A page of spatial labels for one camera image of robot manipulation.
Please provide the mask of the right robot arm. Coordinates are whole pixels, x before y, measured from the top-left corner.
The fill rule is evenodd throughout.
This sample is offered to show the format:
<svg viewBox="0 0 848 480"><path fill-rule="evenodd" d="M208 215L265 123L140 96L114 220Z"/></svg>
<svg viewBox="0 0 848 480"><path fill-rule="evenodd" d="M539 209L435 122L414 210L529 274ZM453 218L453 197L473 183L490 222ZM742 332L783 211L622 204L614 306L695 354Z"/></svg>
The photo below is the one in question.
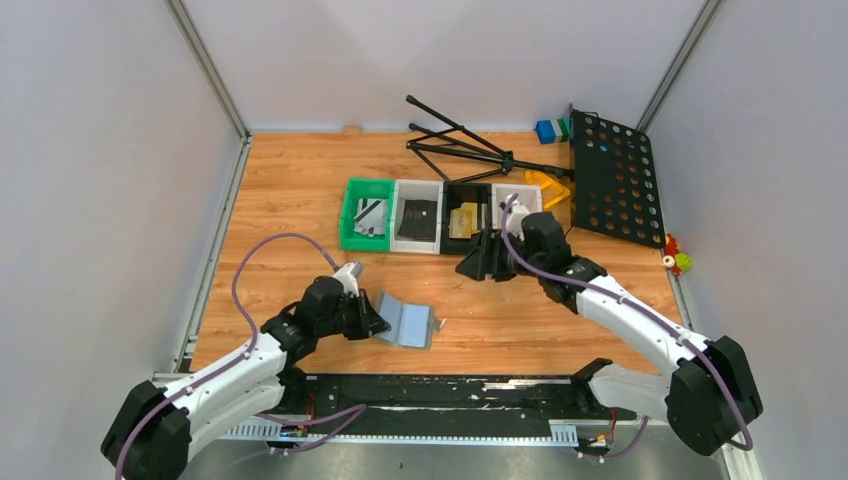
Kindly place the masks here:
<svg viewBox="0 0 848 480"><path fill-rule="evenodd" d="M584 368L571 403L584 417L607 408L666 422L692 451L709 456L725 445L754 447L750 424L763 404L743 347L681 326L628 292L606 269L572 252L549 212L532 212L517 195L502 203L501 224L472 238L457 273L497 282L536 279L546 296L615 334L656 373L598 359Z"/></svg>

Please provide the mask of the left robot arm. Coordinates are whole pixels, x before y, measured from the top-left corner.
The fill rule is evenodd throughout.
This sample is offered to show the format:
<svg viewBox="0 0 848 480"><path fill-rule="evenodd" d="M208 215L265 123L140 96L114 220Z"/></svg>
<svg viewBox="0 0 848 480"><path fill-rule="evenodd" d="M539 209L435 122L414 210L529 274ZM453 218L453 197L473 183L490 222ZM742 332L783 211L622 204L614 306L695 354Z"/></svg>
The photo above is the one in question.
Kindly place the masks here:
<svg viewBox="0 0 848 480"><path fill-rule="evenodd" d="M162 387L150 380L133 387L100 445L119 478L177 479L196 454L249 417L298 411L307 389L297 363L321 338L363 340L390 328L358 285L362 270L349 262L317 277L301 300L206 368Z"/></svg>

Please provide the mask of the grey card holder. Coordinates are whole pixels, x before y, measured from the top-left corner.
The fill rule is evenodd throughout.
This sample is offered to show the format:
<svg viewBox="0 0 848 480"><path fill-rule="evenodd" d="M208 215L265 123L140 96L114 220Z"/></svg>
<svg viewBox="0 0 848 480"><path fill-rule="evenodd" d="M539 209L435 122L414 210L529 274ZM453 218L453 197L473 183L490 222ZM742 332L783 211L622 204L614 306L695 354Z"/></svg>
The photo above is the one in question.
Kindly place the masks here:
<svg viewBox="0 0 848 480"><path fill-rule="evenodd" d="M429 349L439 320L432 305L408 303L380 292L376 307L389 329L376 334L383 342L402 348Z"/></svg>

